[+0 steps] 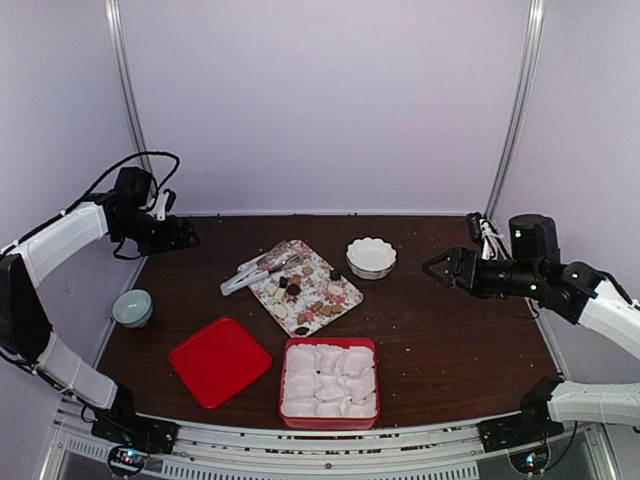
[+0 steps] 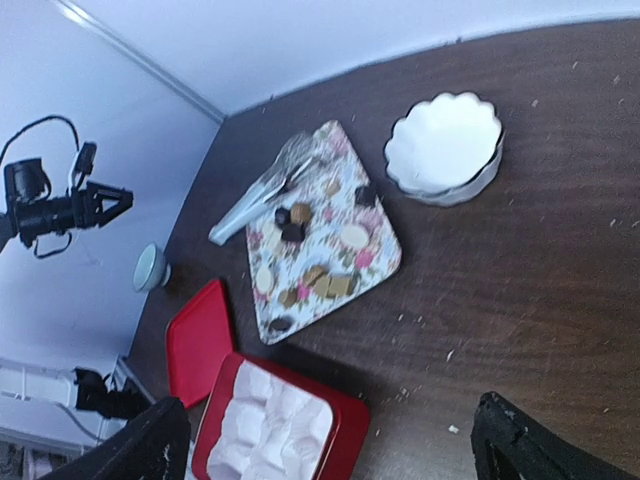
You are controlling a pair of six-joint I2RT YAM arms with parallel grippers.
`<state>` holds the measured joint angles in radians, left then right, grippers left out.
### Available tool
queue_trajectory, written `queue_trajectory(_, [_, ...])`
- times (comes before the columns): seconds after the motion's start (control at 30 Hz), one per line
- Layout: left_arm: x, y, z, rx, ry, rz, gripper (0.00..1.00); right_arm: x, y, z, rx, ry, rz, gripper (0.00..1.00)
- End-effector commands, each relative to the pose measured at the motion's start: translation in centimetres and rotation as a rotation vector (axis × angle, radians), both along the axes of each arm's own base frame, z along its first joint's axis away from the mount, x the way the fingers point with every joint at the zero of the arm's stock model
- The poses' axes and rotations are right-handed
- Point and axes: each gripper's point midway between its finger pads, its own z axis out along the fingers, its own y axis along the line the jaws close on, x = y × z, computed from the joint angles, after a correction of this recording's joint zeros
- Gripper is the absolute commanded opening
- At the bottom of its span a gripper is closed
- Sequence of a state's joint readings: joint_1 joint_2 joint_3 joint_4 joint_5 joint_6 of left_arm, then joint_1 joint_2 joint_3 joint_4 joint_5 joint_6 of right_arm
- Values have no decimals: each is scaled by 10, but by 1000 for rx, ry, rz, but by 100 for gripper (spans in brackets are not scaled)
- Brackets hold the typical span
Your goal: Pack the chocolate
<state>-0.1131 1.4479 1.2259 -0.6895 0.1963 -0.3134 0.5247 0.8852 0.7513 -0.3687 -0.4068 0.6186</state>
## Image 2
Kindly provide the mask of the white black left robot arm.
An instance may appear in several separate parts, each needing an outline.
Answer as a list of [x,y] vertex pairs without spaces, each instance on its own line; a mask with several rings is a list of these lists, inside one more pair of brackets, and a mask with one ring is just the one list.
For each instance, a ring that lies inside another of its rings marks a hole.
[[28,131],[54,121],[70,128],[76,149],[64,195],[52,195],[53,186],[40,158],[9,163],[3,170],[6,210],[1,213],[1,245],[17,238],[39,260],[66,251],[75,230],[102,228],[134,202],[130,190],[89,180],[97,144],[82,143],[74,123],[65,116],[48,115],[27,124],[7,140],[1,155]]

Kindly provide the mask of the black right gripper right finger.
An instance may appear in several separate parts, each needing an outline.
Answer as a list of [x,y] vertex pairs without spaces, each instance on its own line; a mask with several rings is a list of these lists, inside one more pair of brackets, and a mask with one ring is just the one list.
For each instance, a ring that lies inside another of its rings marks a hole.
[[482,394],[471,432],[479,479],[632,479],[564,441],[500,394]]

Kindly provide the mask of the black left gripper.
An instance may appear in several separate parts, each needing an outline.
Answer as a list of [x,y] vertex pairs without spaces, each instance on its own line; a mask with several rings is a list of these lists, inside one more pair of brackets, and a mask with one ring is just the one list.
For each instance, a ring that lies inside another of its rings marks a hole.
[[96,153],[95,142],[84,142],[68,173],[67,195],[77,228],[103,227],[108,222],[106,210],[128,210],[133,206],[132,191],[91,181],[82,186],[93,172]]

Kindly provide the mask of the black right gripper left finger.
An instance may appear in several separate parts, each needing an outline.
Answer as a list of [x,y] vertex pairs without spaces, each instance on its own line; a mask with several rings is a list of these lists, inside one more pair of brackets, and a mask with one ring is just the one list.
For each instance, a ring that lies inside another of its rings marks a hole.
[[45,477],[55,479],[183,479],[190,423],[183,403],[166,397],[122,430]]

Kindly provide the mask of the dark heart chocolate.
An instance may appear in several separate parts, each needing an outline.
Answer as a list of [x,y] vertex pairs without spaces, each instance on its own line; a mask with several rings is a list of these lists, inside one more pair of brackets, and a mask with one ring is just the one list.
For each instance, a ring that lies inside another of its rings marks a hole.
[[302,243],[306,238],[306,227],[304,224],[290,223],[281,229],[281,240],[287,243]]

